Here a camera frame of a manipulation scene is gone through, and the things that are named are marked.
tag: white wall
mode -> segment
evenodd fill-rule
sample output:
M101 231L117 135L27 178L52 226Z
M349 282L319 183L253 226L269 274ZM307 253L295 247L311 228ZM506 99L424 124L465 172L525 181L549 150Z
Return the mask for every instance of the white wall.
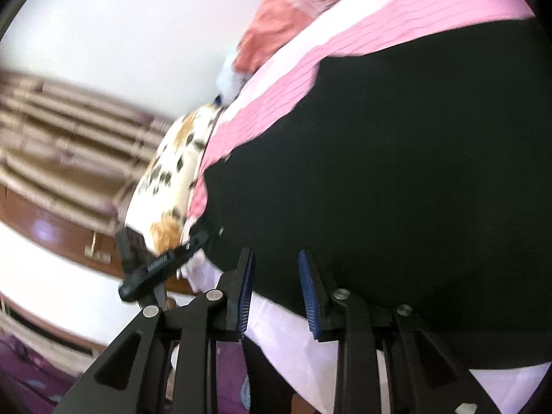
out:
M260 0L28 0L0 67L81 84L177 118L216 75Z
M0 293L51 324L109 344L136 316L119 279L51 254L0 223ZM178 305L190 298L171 294Z

